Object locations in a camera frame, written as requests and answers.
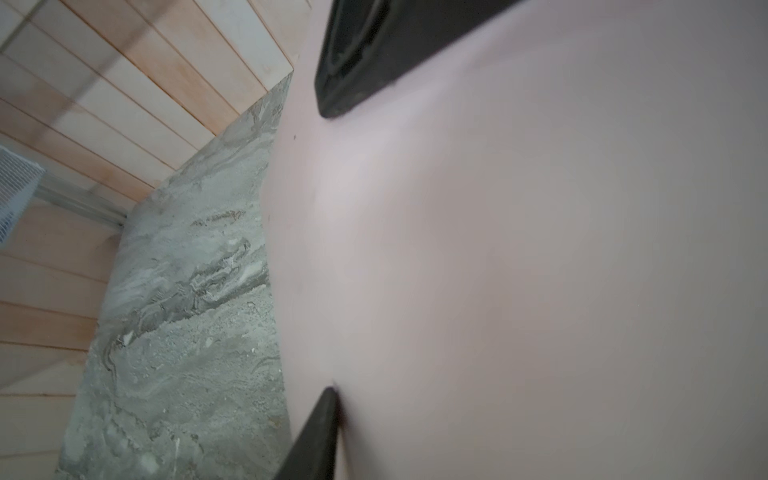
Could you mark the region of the pink file folder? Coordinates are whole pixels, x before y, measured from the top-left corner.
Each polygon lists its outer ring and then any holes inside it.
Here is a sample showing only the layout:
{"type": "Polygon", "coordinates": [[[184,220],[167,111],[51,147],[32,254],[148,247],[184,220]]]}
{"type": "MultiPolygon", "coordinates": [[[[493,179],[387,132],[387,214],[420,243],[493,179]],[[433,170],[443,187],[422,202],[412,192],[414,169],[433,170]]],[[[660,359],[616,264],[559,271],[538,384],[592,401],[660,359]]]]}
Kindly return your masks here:
{"type": "Polygon", "coordinates": [[[340,479],[767,475],[767,5],[526,1],[348,114],[313,5],[262,188],[340,479]]]}

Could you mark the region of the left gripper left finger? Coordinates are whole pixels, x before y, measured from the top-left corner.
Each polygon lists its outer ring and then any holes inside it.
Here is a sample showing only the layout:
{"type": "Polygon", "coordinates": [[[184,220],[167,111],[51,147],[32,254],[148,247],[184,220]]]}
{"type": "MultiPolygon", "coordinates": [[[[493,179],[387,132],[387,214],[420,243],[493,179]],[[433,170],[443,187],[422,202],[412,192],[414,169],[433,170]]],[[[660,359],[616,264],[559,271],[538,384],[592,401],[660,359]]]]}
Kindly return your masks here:
{"type": "Polygon", "coordinates": [[[274,480],[332,480],[335,475],[340,398],[326,387],[274,480]]]}

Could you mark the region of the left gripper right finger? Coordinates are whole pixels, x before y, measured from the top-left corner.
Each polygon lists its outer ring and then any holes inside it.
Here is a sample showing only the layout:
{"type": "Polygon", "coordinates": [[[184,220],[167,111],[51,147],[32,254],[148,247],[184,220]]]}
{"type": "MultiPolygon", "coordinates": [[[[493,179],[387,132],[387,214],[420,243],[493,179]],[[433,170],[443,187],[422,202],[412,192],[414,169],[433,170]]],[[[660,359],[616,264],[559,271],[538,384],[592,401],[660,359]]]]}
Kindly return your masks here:
{"type": "Polygon", "coordinates": [[[346,114],[515,4],[333,1],[314,79],[320,116],[335,119],[346,114]]]}

